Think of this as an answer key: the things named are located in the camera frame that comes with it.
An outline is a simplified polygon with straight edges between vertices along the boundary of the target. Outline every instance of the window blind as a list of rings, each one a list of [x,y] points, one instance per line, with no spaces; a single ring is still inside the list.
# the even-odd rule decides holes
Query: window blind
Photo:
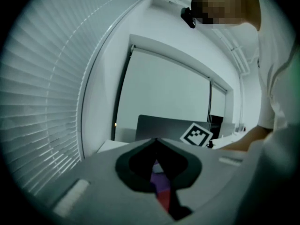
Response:
[[[79,97],[105,39],[141,0],[31,0],[1,54],[0,138],[36,195],[81,159]]]

